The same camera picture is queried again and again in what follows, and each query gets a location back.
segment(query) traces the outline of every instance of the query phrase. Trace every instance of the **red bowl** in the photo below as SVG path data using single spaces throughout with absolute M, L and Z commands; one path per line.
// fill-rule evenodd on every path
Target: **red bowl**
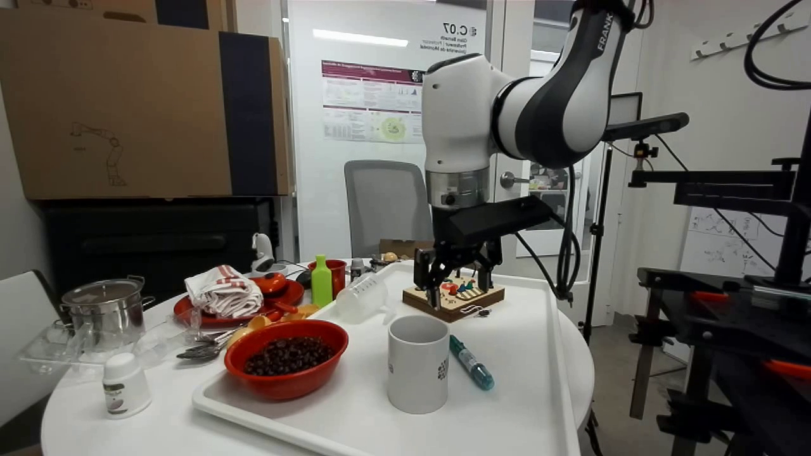
M 320 338 L 331 350 L 331 356 L 328 356 L 322 365 L 315 365 L 310 369 L 300 369 L 292 375 L 249 375 L 245 361 L 263 352 L 265 345 L 277 338 L 292 338 L 292 337 L 306 337 Z M 245 337 L 235 338 L 226 352 L 226 372 L 235 381 L 241 381 L 245 390 L 250 390 L 260 399 L 284 403 L 305 397 L 315 390 L 320 390 L 335 372 L 340 356 L 344 355 L 349 345 L 349 333 L 324 319 L 300 319 L 287 324 L 271 324 L 249 332 Z

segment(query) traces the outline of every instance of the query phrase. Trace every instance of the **white mug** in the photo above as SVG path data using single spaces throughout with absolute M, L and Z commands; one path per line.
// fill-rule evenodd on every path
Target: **white mug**
M 433 413 L 448 399 L 448 324 L 407 314 L 387 329 L 387 399 L 405 413 Z

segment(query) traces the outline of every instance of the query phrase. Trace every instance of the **poster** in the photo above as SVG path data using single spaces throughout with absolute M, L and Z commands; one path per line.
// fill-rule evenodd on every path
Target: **poster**
M 423 142 L 421 71 L 322 60 L 324 136 L 340 142 Z

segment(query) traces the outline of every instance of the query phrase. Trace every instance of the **green bottle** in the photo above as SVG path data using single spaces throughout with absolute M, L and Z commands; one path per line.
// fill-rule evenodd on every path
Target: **green bottle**
M 331 271 L 328 267 L 324 255 L 316 255 L 311 267 L 311 304 L 328 305 L 331 300 Z

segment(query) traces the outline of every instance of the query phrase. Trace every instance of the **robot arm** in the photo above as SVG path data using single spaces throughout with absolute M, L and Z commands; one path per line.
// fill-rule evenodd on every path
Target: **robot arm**
M 448 271 L 476 264 L 486 291 L 488 271 L 502 260 L 499 237 L 552 218 L 539 199 L 486 201 L 488 153 L 570 167 L 601 142 L 614 67 L 633 24 L 627 1 L 576 1 L 566 48 L 547 79 L 509 79 L 482 56 L 428 67 L 423 136 L 435 245 L 416 260 L 416 284 L 433 309 Z

